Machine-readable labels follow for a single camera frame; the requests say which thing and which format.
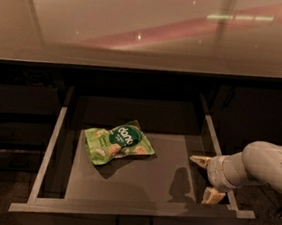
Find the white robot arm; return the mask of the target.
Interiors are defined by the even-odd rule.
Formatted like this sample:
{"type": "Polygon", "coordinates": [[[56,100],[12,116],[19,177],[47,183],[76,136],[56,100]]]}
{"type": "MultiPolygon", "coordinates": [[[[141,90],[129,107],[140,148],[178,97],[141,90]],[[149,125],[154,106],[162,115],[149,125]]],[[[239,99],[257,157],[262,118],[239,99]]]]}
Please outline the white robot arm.
{"type": "Polygon", "coordinates": [[[192,155],[190,161],[206,170],[203,204],[218,204],[226,194],[245,186],[270,185],[282,195],[282,146],[270,142],[249,143],[242,152],[213,157],[192,155]]]}

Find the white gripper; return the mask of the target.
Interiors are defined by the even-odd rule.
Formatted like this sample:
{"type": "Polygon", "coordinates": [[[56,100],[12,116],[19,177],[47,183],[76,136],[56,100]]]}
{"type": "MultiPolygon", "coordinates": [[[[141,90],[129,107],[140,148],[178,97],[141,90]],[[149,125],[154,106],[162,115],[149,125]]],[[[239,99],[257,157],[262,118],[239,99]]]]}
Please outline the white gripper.
{"type": "Polygon", "coordinates": [[[192,155],[189,160],[206,169],[208,181],[213,186],[205,188],[203,204],[216,205],[226,197],[224,192],[251,184],[251,176],[246,172],[241,156],[221,155],[212,158],[192,155]]]}

